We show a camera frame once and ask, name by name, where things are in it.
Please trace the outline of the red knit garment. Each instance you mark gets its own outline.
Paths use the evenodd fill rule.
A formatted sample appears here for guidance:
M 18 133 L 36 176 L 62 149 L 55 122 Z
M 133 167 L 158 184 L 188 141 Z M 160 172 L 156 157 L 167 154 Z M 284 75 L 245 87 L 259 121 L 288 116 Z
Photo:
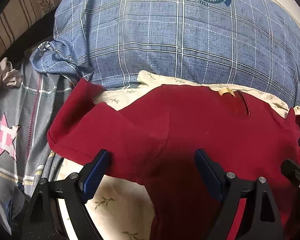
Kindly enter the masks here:
M 239 178 L 266 178 L 284 237 L 300 228 L 297 191 L 281 171 L 300 165 L 300 114 L 280 116 L 247 93 L 220 95 L 208 87 L 159 86 L 116 111 L 93 103 L 101 87 L 81 80 L 58 112 L 48 134 L 50 148 L 84 165 L 100 149 L 111 153 L 107 175 L 145 186 L 154 206 L 151 239 L 202 239 L 217 214 L 194 164 L 202 148 Z

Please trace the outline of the grey star-print bedsheet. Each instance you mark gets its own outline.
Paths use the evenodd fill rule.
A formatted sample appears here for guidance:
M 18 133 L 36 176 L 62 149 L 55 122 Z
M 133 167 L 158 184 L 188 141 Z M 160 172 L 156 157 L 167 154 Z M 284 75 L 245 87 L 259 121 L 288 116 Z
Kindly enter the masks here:
M 17 231 L 25 203 L 38 181 L 57 177 L 61 157 L 47 132 L 72 91 L 69 80 L 22 63 L 18 88 L 0 89 L 0 229 Z

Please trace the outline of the cream leaf-print quilt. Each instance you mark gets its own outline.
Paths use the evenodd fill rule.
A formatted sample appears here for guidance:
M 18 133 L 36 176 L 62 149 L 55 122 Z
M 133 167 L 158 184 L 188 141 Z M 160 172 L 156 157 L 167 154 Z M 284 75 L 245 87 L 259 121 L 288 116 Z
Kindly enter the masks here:
M 208 87 L 220 95 L 232 95 L 235 92 L 247 93 L 268 103 L 282 117 L 286 117 L 290 109 L 293 109 L 296 114 L 300 114 L 300 106 L 289 107 L 277 96 L 250 87 L 228 84 L 200 85 L 176 77 L 152 74 L 144 70 L 139 72 L 138 81 L 139 85 L 135 88 L 114 91 L 108 91 L 99 86 L 101 92 L 93 98 L 93 103 L 104 102 L 114 110 L 119 111 L 159 86 L 187 85 Z M 61 177 L 64 178 L 82 166 L 64 158 Z M 295 214 L 300 219 L 300 191 L 297 187 L 295 189 L 297 191 Z M 104 239 L 151 239 L 151 226 L 155 216 L 154 206 L 145 186 L 141 184 L 109 176 L 106 172 L 95 196 L 87 202 L 87 210 Z M 300 228 L 289 239 L 294 238 L 300 239 Z

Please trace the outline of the small pale crumpled cloth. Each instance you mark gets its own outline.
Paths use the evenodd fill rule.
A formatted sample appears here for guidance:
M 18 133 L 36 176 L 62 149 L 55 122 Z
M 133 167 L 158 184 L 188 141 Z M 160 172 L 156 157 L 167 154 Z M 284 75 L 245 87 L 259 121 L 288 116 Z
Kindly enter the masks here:
M 0 87 L 20 87 L 22 79 L 19 70 L 14 69 L 6 57 L 0 61 Z

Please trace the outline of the blue plaid pillow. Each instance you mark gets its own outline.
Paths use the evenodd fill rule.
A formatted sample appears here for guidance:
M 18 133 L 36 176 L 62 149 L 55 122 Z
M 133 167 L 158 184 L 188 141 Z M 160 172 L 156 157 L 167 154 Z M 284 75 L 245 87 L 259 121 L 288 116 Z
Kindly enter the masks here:
M 300 27 L 272 0 L 62 0 L 40 73 L 107 88 L 148 72 L 230 83 L 300 105 Z

